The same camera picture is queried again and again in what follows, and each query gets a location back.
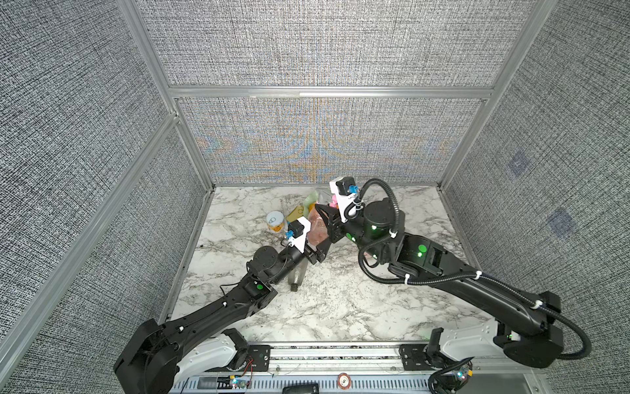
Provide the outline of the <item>translucent pink spray bottle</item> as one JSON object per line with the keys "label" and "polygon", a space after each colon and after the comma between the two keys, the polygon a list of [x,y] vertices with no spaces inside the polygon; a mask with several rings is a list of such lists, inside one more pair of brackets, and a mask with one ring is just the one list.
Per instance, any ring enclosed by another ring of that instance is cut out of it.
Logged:
{"label": "translucent pink spray bottle", "polygon": [[328,238],[326,224],[316,208],[309,211],[308,221],[311,223],[311,229],[307,234],[308,243],[311,246],[318,246]]}

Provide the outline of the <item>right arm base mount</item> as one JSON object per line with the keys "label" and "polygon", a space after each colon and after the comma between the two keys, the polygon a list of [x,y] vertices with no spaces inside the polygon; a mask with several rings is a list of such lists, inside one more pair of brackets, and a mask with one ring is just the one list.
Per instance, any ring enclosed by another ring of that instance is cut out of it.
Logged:
{"label": "right arm base mount", "polygon": [[440,340],[444,328],[434,328],[427,343],[400,345],[399,354],[405,371],[433,369],[433,380],[442,385],[466,384],[471,377],[472,358],[456,361],[442,352]]}

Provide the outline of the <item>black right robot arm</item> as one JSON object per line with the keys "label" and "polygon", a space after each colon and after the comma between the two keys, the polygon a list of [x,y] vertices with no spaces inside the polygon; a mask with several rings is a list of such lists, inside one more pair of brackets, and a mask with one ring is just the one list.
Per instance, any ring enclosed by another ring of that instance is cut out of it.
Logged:
{"label": "black right robot arm", "polygon": [[431,332],[424,359],[445,368],[470,357],[505,356],[537,369],[566,359],[560,299],[552,292],[520,291],[472,268],[443,246],[404,230],[404,214],[385,198],[355,214],[341,207],[316,205],[328,240],[346,237],[356,244],[361,271],[383,285],[431,287],[490,315],[490,320],[458,333]]}

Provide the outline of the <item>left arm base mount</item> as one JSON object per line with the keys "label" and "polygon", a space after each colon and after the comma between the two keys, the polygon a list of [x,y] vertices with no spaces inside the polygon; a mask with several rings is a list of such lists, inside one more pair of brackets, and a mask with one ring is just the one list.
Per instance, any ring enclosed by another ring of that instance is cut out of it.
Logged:
{"label": "left arm base mount", "polygon": [[234,356],[220,370],[238,372],[243,374],[245,368],[254,372],[267,372],[271,360],[269,345],[253,345],[246,341],[243,335],[236,329],[230,328],[222,332],[233,343],[236,351]]}

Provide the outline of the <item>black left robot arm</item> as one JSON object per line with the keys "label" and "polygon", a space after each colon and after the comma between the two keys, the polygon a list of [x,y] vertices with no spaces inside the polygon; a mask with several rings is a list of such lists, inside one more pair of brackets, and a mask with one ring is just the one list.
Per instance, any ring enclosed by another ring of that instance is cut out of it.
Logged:
{"label": "black left robot arm", "polygon": [[256,250],[246,264],[247,274],[215,302],[182,318],[157,323],[145,321],[132,335],[113,371],[125,393],[166,393],[184,371],[178,364],[184,357],[231,324],[267,307],[280,282],[303,260],[313,264],[326,259],[331,242],[301,252],[294,246],[276,251],[272,246]]}

